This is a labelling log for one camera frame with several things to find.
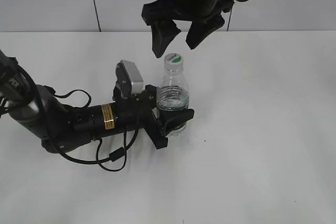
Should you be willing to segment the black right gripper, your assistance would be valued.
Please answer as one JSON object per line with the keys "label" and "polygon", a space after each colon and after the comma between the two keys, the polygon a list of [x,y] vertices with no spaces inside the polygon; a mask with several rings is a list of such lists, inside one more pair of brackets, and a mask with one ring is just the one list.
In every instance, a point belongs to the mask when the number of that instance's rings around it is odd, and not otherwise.
{"label": "black right gripper", "polygon": [[142,18],[151,25],[152,51],[156,58],[163,56],[181,32],[172,20],[192,22],[186,43],[195,49],[207,36],[223,27],[225,20],[220,13],[230,12],[233,4],[233,0],[157,0],[143,5]]}

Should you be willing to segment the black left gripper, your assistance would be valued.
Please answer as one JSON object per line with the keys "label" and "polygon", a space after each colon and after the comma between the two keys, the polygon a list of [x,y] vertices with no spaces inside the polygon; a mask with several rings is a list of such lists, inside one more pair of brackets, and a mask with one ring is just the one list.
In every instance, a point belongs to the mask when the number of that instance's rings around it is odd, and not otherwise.
{"label": "black left gripper", "polygon": [[193,109],[166,111],[159,109],[159,124],[153,109],[156,108],[157,87],[145,86],[138,95],[121,98],[118,88],[114,89],[113,103],[91,106],[70,111],[70,124],[75,133],[83,133],[90,140],[117,135],[124,130],[145,129],[156,148],[166,148],[168,135],[183,127],[194,117]]}

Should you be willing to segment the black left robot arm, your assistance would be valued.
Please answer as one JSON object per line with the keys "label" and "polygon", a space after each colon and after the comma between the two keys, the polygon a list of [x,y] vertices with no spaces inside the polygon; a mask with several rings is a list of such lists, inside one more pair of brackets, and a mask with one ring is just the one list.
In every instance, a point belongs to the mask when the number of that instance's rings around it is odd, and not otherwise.
{"label": "black left robot arm", "polygon": [[191,120],[193,109],[155,116],[156,87],[144,85],[135,63],[121,60],[113,102],[74,107],[60,103],[48,86],[32,86],[17,60],[1,55],[1,114],[9,116],[41,139],[43,148],[70,152],[93,140],[144,129],[157,149],[168,144],[168,134]]}

